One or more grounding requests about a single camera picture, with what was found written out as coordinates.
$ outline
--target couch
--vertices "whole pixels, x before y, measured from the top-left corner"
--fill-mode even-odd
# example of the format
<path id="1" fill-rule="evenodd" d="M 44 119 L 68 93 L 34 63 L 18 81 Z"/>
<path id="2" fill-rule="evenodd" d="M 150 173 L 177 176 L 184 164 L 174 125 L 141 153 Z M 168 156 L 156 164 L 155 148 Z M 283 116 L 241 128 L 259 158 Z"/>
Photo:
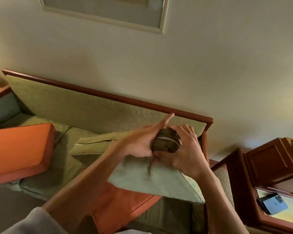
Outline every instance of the couch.
<path id="1" fill-rule="evenodd" d="M 97 91 L 11 70 L 3 70 L 9 85 L 0 90 L 0 129 L 51 122 L 55 146 L 47 172 L 8 182 L 15 190 L 42 200 L 50 199 L 85 169 L 69 155 L 80 137 L 128 131 L 175 113 L 171 123 L 195 128 L 208 160 L 207 134 L 213 119 L 132 98 Z M 146 232 L 188 234 L 192 204 L 162 198 L 128 228 Z"/>

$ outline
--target orange pillow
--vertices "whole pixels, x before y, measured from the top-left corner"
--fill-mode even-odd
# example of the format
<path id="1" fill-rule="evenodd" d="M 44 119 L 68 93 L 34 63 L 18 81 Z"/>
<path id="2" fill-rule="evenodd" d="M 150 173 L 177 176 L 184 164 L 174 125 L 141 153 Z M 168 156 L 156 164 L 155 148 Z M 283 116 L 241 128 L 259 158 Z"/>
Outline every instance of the orange pillow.
<path id="1" fill-rule="evenodd" d="M 54 139 L 51 123 L 0 129 L 0 184 L 47 171 Z"/>
<path id="2" fill-rule="evenodd" d="M 160 198 L 161 196 L 117 188 L 107 182 L 104 192 L 91 210 L 98 233 L 115 233 L 143 214 Z"/>

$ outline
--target picture frame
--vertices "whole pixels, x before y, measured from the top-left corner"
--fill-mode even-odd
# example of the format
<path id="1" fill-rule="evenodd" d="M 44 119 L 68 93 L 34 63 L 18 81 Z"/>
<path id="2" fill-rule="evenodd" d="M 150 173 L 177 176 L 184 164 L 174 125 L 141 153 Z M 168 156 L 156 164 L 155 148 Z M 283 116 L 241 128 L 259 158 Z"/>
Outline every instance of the picture frame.
<path id="1" fill-rule="evenodd" d="M 122 21 L 122 20 L 110 19 L 110 18 L 101 17 L 97 15 L 90 15 L 90 14 L 84 14 L 84 13 L 76 12 L 76 11 L 69 11 L 69 10 L 63 10 L 60 8 L 49 7 L 45 5 L 45 2 L 43 0 L 39 0 L 40 5 L 45 11 L 50 11 L 50 12 L 63 14 L 63 15 L 70 15 L 77 18 L 90 19 L 94 21 L 123 26 L 127 28 L 133 28 L 133 29 L 142 30 L 142 31 L 154 32 L 157 34 L 165 33 L 169 1 L 170 0 L 164 0 L 163 10 L 162 10 L 161 19 L 160 19 L 160 27 L 158 28 L 158 27 L 151 27 L 151 26 L 146 26 L 142 24 L 130 23 L 130 22 Z"/>

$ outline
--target forearm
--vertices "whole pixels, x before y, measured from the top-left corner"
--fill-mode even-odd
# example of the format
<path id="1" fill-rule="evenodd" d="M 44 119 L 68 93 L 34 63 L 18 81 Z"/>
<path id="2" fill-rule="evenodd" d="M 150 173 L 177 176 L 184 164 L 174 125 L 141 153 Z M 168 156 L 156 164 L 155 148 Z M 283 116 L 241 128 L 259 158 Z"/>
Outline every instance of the forearm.
<path id="1" fill-rule="evenodd" d="M 69 233 L 74 232 L 81 219 L 104 189 L 104 185 L 122 156 L 108 149 L 44 206 L 54 220 Z"/>
<path id="2" fill-rule="evenodd" d="M 203 170 L 200 177 L 195 180 L 205 198 L 208 215 L 212 217 L 213 227 L 211 229 L 217 234 L 248 233 L 226 197 L 219 179 L 210 168 L 204 168 Z"/>

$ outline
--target gray sleeve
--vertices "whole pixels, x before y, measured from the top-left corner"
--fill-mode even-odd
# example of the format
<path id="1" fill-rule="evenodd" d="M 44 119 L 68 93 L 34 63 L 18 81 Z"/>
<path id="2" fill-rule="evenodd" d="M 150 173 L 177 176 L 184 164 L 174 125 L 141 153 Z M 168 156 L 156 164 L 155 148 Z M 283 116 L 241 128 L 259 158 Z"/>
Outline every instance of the gray sleeve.
<path id="1" fill-rule="evenodd" d="M 29 215 L 14 224 L 2 234 L 68 234 L 50 215 L 41 207 L 34 208 Z"/>

